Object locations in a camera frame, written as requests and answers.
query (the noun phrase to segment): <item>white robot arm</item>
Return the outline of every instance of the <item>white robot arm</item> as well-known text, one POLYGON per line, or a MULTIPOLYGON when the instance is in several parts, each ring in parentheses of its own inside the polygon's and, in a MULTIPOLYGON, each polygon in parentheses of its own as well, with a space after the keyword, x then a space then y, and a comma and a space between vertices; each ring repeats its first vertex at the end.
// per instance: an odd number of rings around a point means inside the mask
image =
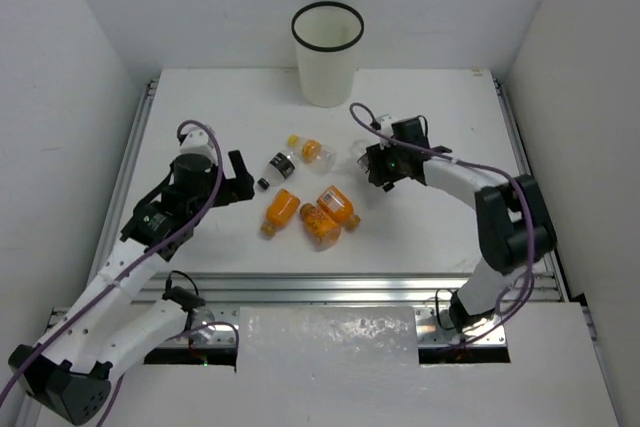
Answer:
POLYGON ((229 153, 236 177, 226 179, 208 139, 202 129, 179 137, 180 155, 170 174, 136 205, 122 237, 66 317, 9 358, 27 393, 73 425, 89 421, 112 384, 147 353, 189 330, 194 319, 212 317, 204 300, 176 286, 123 325, 131 302, 151 277, 169 271, 169 261, 193 236, 208 206, 253 198, 253 177, 240 152, 229 153))
POLYGON ((534 260, 553 250, 557 242, 536 181, 530 175, 514 179, 531 214, 533 232, 529 232, 523 218, 512 218, 523 213, 513 185, 493 173, 452 161, 451 156, 444 155, 446 160, 438 157, 451 150, 429 146, 428 125, 423 116, 395 121, 384 115, 368 127, 354 114, 357 106, 371 113, 362 104, 353 104, 354 119, 381 137, 358 160, 370 183, 389 192, 395 182, 410 178, 442 190, 475 210, 482 258, 469 280, 453 294, 448 317, 453 327, 462 332, 493 315, 501 293, 526 269, 530 238, 534 241, 534 260))

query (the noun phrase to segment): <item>white tabletop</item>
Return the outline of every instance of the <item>white tabletop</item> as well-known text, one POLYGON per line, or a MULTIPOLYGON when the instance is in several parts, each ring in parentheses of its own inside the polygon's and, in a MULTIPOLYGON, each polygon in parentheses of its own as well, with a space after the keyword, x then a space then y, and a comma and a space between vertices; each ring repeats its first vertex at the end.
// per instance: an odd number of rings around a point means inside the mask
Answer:
POLYGON ((529 304, 506 330, 509 364, 421 366, 411 309, 241 309, 237 374, 135 367, 105 426, 616 425, 580 305, 529 304))
MULTIPOLYGON (((517 174, 491 74, 469 70, 363 70, 352 101, 397 119, 424 115, 432 145, 466 160, 517 174)), ((297 72, 283 69, 165 70, 162 73, 129 189, 121 226, 136 202, 162 179, 178 154, 175 131, 185 119, 211 125, 225 152, 239 149, 257 180, 290 134, 334 147, 338 162, 324 176, 299 166, 282 187, 314 202, 335 184, 362 218, 354 233, 316 251, 296 216, 272 240, 259 227, 277 188, 256 189, 250 202, 213 209, 174 257, 176 268, 216 273, 459 273, 480 257, 474 212, 448 195, 403 180, 385 194, 366 182, 349 149, 376 138, 346 106, 305 105, 297 72)), ((233 176, 228 158, 225 173, 233 176)))

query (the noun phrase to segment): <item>bottle cap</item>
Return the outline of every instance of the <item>bottle cap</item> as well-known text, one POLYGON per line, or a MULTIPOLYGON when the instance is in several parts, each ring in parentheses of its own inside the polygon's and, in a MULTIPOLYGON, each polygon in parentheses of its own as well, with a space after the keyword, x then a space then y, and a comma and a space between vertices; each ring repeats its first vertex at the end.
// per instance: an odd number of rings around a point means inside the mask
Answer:
POLYGON ((358 225, 360 225, 360 217, 357 216, 356 214, 353 214, 351 217, 349 217, 349 220, 347 220, 347 222, 344 224, 344 228, 347 229, 349 232, 352 232, 356 230, 358 225))
POLYGON ((313 205, 311 204, 304 204, 302 207, 300 207, 300 217, 302 217, 303 219, 307 216, 307 213, 313 209, 313 205))
POLYGON ((276 235, 276 228, 270 222, 264 222, 260 226, 260 230, 262 231, 263 234, 265 234, 269 238, 271 238, 274 235, 276 235))

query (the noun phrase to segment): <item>orange juice bottle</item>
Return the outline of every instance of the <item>orange juice bottle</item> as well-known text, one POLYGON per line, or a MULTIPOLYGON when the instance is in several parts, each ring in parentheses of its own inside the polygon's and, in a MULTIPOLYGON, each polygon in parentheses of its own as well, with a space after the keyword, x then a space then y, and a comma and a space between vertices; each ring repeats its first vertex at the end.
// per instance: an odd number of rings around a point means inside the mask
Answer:
POLYGON ((260 230, 269 238, 273 237, 278 229, 289 223, 299 205, 299 198, 285 189, 280 189, 267 209, 267 220, 262 224, 260 230))
POLYGON ((360 224, 360 217, 353 213, 353 204, 333 185, 318 197, 318 205, 349 232, 360 224))
POLYGON ((318 246, 331 247, 340 237, 342 229, 320 207, 304 204, 300 207, 300 217, 304 222, 304 228, 318 246))

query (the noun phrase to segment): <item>clear plastic bottle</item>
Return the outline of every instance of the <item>clear plastic bottle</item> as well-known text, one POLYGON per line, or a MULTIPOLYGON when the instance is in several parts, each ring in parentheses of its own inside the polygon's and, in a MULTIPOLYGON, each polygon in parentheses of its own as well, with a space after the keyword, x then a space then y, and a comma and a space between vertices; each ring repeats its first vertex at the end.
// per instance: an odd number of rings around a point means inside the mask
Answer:
POLYGON ((267 220, 262 224, 260 230, 267 237, 273 237, 279 229, 289 223, 299 205, 299 198, 285 189, 280 189, 267 209, 267 220))
POLYGON ((300 218, 304 228, 320 248, 326 249, 338 241, 342 229, 320 207, 304 204, 300 207, 300 218))
POLYGON ((196 346, 205 346, 213 338, 216 332, 216 326, 213 323, 216 321, 216 316, 211 312, 211 309, 201 306, 193 309, 191 318, 191 326, 194 328, 201 328, 189 336, 196 346))
POLYGON ((296 170, 295 155, 293 150, 283 150, 278 152, 269 161, 262 173, 262 177, 258 180, 258 185, 262 190, 276 186, 284 182, 287 177, 296 170))
POLYGON ((360 225, 360 217, 353 212, 351 201, 333 185, 318 197, 318 205, 348 232, 360 225))
POLYGON ((317 140, 291 135, 287 145, 318 174, 326 174, 336 163, 336 151, 317 140))

